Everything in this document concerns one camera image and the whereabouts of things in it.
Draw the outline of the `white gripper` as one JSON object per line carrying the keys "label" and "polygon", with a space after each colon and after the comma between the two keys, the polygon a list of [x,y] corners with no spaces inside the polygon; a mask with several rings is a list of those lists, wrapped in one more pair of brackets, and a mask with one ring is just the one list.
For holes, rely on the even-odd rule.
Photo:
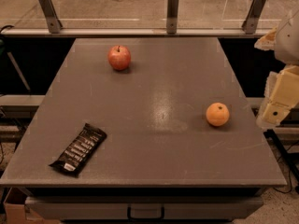
{"label": "white gripper", "polygon": [[[292,9],[278,28],[272,28],[256,41],[254,48],[274,50],[277,60],[286,64],[299,64],[299,9]],[[256,123],[261,128],[274,128],[298,104],[299,66],[286,65],[278,73],[269,73]]]}

